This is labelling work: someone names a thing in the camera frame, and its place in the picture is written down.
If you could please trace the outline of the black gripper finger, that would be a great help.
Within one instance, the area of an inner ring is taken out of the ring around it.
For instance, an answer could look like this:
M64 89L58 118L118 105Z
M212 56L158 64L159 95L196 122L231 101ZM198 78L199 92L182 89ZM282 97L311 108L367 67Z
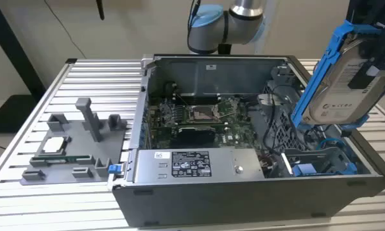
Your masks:
M370 53L370 60L364 63L362 69L352 78L348 87L351 89L366 89L374 81L376 74L370 73L372 66L378 67L385 57L385 30L383 30Z

